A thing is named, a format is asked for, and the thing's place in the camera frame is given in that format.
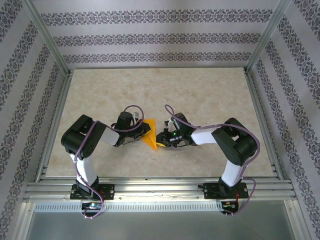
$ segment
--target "wire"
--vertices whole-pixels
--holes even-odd
[[[111,128],[110,126],[107,126],[107,127],[108,127],[109,129],[112,129],[113,131],[116,131],[116,132],[130,132],[130,131],[136,130],[138,127],[140,127],[141,124],[143,123],[144,119],[145,119],[144,111],[143,111],[142,108],[139,107],[138,105],[130,105],[130,106],[127,106],[127,107],[124,109],[124,111],[126,111],[128,108],[131,108],[131,107],[136,107],[136,108],[140,109],[141,114],[142,114],[141,122],[140,122],[137,126],[131,128],[131,129],[127,129],[127,130],[118,130],[118,129]],[[96,125],[97,123],[100,123],[100,121],[97,120],[97,121],[95,121],[95,122],[91,125],[91,127],[89,128],[89,131],[87,132],[86,136],[84,137],[84,139],[83,139],[80,147],[79,147],[78,150],[76,151],[76,153],[75,153],[75,155],[74,155],[74,159],[73,159],[76,176],[77,176],[78,178],[80,178],[81,181],[84,183],[84,185],[85,185],[88,189],[90,189],[92,192],[94,192],[94,193],[99,197],[99,199],[100,199],[100,201],[101,201],[101,208],[100,208],[100,210],[99,210],[95,215],[93,215],[93,216],[87,216],[87,215],[86,215],[86,212],[87,212],[86,209],[84,210],[83,213],[81,213],[81,214],[84,216],[84,218],[86,218],[86,219],[94,219],[95,217],[99,216],[99,215],[102,213],[102,211],[104,210],[104,198],[103,198],[103,197],[101,196],[101,194],[99,194],[95,189],[93,189],[93,188],[89,185],[89,183],[81,176],[81,174],[80,174],[80,172],[79,172],[79,170],[78,170],[78,167],[77,167],[78,155],[79,155],[79,153],[81,152],[82,148],[84,147],[86,141],[88,140],[88,137],[90,136],[92,130],[94,129],[94,127],[95,127],[95,125]]]
[[[79,170],[78,170],[78,167],[77,167],[78,155],[79,155],[79,153],[81,152],[82,148],[84,147],[86,141],[88,140],[88,137],[90,136],[92,130],[94,129],[94,127],[95,127],[95,125],[96,125],[97,123],[100,123],[100,121],[95,121],[95,122],[91,125],[91,127],[90,127],[89,131],[87,132],[86,136],[84,137],[84,139],[83,139],[80,147],[78,148],[78,150],[76,151],[76,153],[75,153],[75,155],[74,155],[74,167],[75,167],[76,176],[81,179],[81,181],[84,183],[84,185],[85,185],[88,189],[90,189],[92,192],[94,192],[96,195],[98,195],[98,197],[99,197],[99,199],[100,199],[100,201],[101,201],[101,208],[100,208],[100,210],[99,210],[95,215],[93,215],[93,216],[87,216],[87,215],[86,215],[86,212],[87,212],[87,211],[84,211],[84,213],[83,213],[82,215],[83,215],[84,218],[86,218],[86,219],[93,219],[93,218],[99,216],[99,215],[101,214],[101,212],[104,210],[104,199],[103,199],[103,197],[102,197],[95,189],[93,189],[93,188],[88,184],[88,182],[87,182],[86,180],[84,180],[84,178],[81,176],[81,174],[80,174],[80,172],[79,172]]]
[[[246,129],[244,127],[241,127],[241,126],[238,126],[238,125],[234,125],[234,124],[220,123],[220,124],[214,124],[214,125],[209,125],[209,126],[194,126],[194,125],[192,125],[192,124],[190,124],[190,123],[188,123],[186,121],[181,120],[177,116],[175,116],[175,111],[170,105],[166,104],[166,105],[164,105],[164,108],[174,119],[176,119],[177,121],[179,121],[179,122],[181,122],[181,123],[183,123],[183,124],[185,124],[185,125],[187,125],[187,126],[189,126],[191,128],[201,129],[202,130],[202,129],[218,128],[218,127],[222,127],[222,126],[232,127],[232,128],[240,129],[240,130],[246,132],[247,134],[249,134],[255,140],[256,145],[257,145],[257,150],[256,150],[254,156],[244,164],[244,167],[242,168],[242,170],[241,170],[241,172],[239,174],[239,177],[241,179],[253,181],[253,188],[251,190],[251,193],[250,193],[249,197],[247,198],[247,200],[244,202],[244,204],[241,206],[241,208],[237,212],[233,213],[231,211],[224,210],[225,212],[229,213],[229,216],[233,217],[234,215],[237,215],[248,204],[249,200],[251,199],[251,197],[254,194],[254,191],[256,189],[256,185],[257,185],[256,181],[251,177],[243,177],[243,174],[244,174],[246,168],[248,167],[249,163],[251,163],[253,160],[255,160],[258,157],[259,153],[260,153],[260,142],[259,142],[258,138],[251,131],[249,131],[248,129]]]

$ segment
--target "white cable tray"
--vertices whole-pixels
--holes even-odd
[[[80,202],[43,202],[37,203],[35,213],[74,213],[81,209]],[[108,202],[105,212],[207,212],[221,211],[220,201],[184,202]]]

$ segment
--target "decorative border stripe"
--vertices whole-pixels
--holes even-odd
[[[136,10],[42,13],[47,26],[141,23],[266,23],[271,9]]]
[[[12,185],[9,190],[9,195],[6,198],[7,201],[4,203],[4,211],[1,213],[0,219],[0,239],[6,239],[6,233],[8,232],[9,225],[12,221],[12,216],[14,215],[14,211],[19,200],[18,196],[21,193],[21,188],[26,178],[29,163],[33,155],[34,147],[36,145],[38,135],[40,133],[41,126],[44,121],[59,72],[59,65],[55,63],[50,73],[50,77],[48,79],[45,90],[43,92],[37,113],[34,117],[33,125],[27,138],[25,148],[23,149],[23,154],[21,155],[18,168],[16,169],[16,173],[14,174],[14,180],[11,183]]]
[[[19,0],[7,0],[0,10],[0,43],[5,38],[6,33],[11,28],[18,14],[22,9],[22,4]]]
[[[151,52],[64,55],[64,59],[67,64],[247,61],[250,55],[250,52]]]
[[[25,89],[23,90],[18,106],[16,107],[17,110],[13,114],[12,122],[9,124],[8,130],[6,131],[7,135],[3,138],[3,143],[0,148],[0,180],[2,180],[2,174],[6,170],[6,165],[10,159],[13,147],[16,144],[18,134],[25,120],[30,102],[32,101],[49,55],[50,51],[47,45],[44,44],[38,59],[35,62]]]
[[[313,99],[320,109],[320,75],[317,72],[314,63],[308,57],[308,53],[303,47],[300,39],[295,33],[293,27],[290,25],[287,17],[283,17],[279,24],[278,29],[282,35],[283,40],[289,48],[295,64],[298,66],[301,75],[312,93]]]
[[[311,30],[320,41],[320,7],[315,0],[294,0],[294,4],[304,16]]]
[[[6,65],[6,69],[3,71],[0,79],[0,111],[6,102],[6,98],[11,91],[13,83],[16,81],[16,77],[20,72],[22,64],[25,62],[27,54],[31,46],[33,45],[38,30],[36,26],[30,21],[29,25],[25,29],[19,44],[16,46],[12,58],[10,58],[9,63]]]
[[[279,78],[279,82],[283,87],[283,91],[289,105],[291,106],[295,121],[301,130],[302,138],[306,142],[305,145],[308,147],[311,159],[314,161],[313,164],[315,168],[318,169],[317,173],[320,175],[320,143],[317,142],[318,138],[315,136],[316,133],[312,129],[312,125],[309,123],[309,118],[304,110],[304,106],[296,93],[295,86],[292,84],[290,76],[288,75],[285,65],[282,62],[272,40],[265,46],[265,50],[269,55],[273,68]]]
[[[58,47],[132,44],[256,44],[260,33],[149,33],[56,36]]]
[[[288,130],[286,120],[284,118],[283,112],[280,108],[276,94],[271,85],[269,76],[267,74],[266,68],[261,58],[258,60],[256,64],[256,69],[258,71],[259,77],[264,87],[265,94],[267,96],[271,110],[273,112],[273,116],[276,121],[277,128],[279,130],[279,133],[281,135],[281,139],[284,145],[284,149],[289,158],[291,168],[293,169],[293,174],[295,176],[296,182],[298,183],[298,187],[301,191],[303,202],[307,207],[306,210],[309,212],[309,218],[313,222],[312,226],[315,228],[315,234],[318,238],[320,238],[319,207],[316,206],[317,204],[316,198],[313,196],[313,192],[310,190],[311,185],[307,180],[308,177],[306,176],[306,172],[304,168],[301,166],[302,164],[300,161],[300,157],[297,154],[295,143],[293,142],[291,134]],[[257,90],[255,81],[253,81],[253,85]]]

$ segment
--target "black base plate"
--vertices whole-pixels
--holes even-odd
[[[245,184],[244,182],[240,182],[239,185],[230,192],[228,197],[224,197],[220,195],[218,182],[204,183],[203,188],[204,188],[204,199],[218,199],[218,200],[235,199],[236,193],[239,194],[239,199],[247,199],[249,197],[247,184]]]
[[[114,184],[99,184],[98,192],[101,194],[104,200],[113,200],[115,196],[115,185]],[[79,191],[77,184],[73,184],[71,188],[70,199],[72,200],[100,200],[98,196],[91,197],[83,194]]]

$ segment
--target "yellow triangle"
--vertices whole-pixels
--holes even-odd
[[[156,120],[155,119],[144,119],[144,123],[149,124],[151,130],[146,133],[141,139],[148,144],[154,150],[157,150],[156,144]]]

